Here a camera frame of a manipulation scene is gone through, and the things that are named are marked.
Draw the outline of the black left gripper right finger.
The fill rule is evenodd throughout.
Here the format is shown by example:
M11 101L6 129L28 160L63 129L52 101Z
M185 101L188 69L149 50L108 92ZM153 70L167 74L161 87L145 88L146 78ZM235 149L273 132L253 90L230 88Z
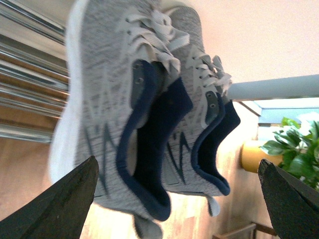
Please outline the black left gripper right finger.
M258 176L271 224L282 239L319 237L319 193L262 159Z

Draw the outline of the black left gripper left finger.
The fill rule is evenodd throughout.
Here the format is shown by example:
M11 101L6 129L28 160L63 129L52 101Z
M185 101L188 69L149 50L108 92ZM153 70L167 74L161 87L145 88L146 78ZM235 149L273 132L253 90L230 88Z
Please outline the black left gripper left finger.
M0 222L2 239L78 239L94 200L99 166L91 156Z

